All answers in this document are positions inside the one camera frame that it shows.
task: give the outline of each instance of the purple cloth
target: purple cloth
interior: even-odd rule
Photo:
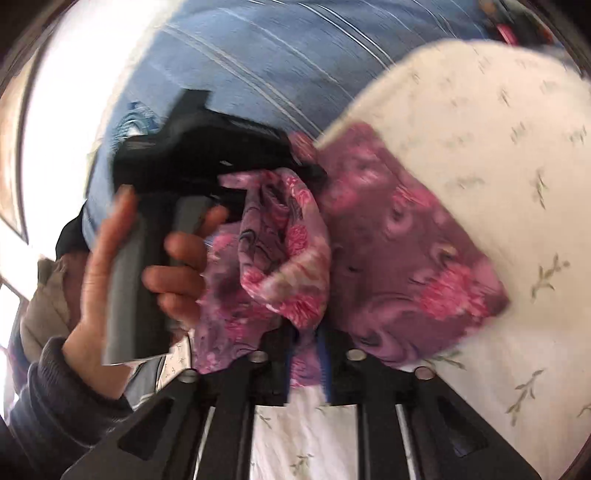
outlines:
[[[225,186],[247,187],[248,195],[242,225],[221,229],[206,270],[209,290],[196,333],[199,370],[225,368],[256,349],[281,313],[301,332],[292,385],[320,382],[313,329],[326,305],[328,279],[318,278],[329,269],[329,236],[327,319],[386,365],[428,358],[506,308],[491,262],[369,125],[351,126],[321,151],[303,134],[291,142],[294,155],[328,173],[327,184],[314,192],[319,209],[290,171],[278,171],[280,179],[270,172],[226,179]],[[285,188],[290,182],[296,192]],[[309,205],[304,215],[302,205]],[[306,264],[293,254],[306,257]],[[292,276],[287,291],[272,282],[263,288],[284,276],[286,265],[287,271],[313,271],[315,280]],[[278,292],[280,299],[274,298]]]

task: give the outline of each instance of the sleeve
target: sleeve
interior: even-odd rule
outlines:
[[[32,468],[48,480],[59,479],[132,413],[125,397],[104,398],[76,375],[64,360],[63,343],[60,338],[47,342],[39,363],[29,369],[28,384],[8,422],[13,447],[28,462],[22,470]]]

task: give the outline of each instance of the hand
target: hand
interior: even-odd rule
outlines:
[[[74,328],[62,347],[66,362],[82,381],[100,395],[113,399],[117,399],[123,394],[131,368],[127,365],[102,365],[107,299],[113,262],[119,247],[125,241],[134,224],[136,211],[137,197],[133,189],[129,186],[121,187],[116,195],[110,217],[100,227],[95,248],[88,260],[82,287],[80,323]],[[217,225],[223,222],[224,211],[225,209],[220,210],[219,208],[210,210],[203,225],[203,232],[213,232]],[[206,254],[206,251],[203,241],[193,235],[184,236],[182,233],[172,233],[166,239],[166,249],[175,258],[188,265],[196,265],[195,260],[202,261],[198,264],[198,266],[202,266],[201,272],[205,268],[203,254]],[[163,309],[166,309],[169,314],[180,314],[181,320],[185,324],[190,321],[191,325],[194,325],[199,319],[199,310],[198,308],[187,308],[186,292],[189,292],[191,298],[199,298],[203,292],[203,282],[198,280],[192,272],[188,273],[186,269],[190,270],[190,267],[159,267],[154,270],[155,274],[148,273],[147,277],[148,279],[152,275],[157,277],[156,286],[162,290],[159,302]],[[183,283],[181,279],[197,280],[200,288],[187,289],[186,286],[183,286],[179,289],[180,284]]]

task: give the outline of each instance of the blue striped fabric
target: blue striped fabric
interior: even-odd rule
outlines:
[[[187,0],[115,106],[90,183],[87,242],[111,203],[118,142],[155,131],[182,89],[212,90],[214,110],[316,137],[406,53],[485,38],[482,20],[477,0]]]

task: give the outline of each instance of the beige cloth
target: beige cloth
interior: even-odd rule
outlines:
[[[51,337],[70,334],[70,312],[63,292],[66,265],[43,258],[37,263],[38,284],[20,324],[22,348],[30,363],[36,362]]]
[[[493,261],[509,310],[430,359],[545,480],[591,433],[591,85],[494,42],[420,48],[320,140],[371,124]]]

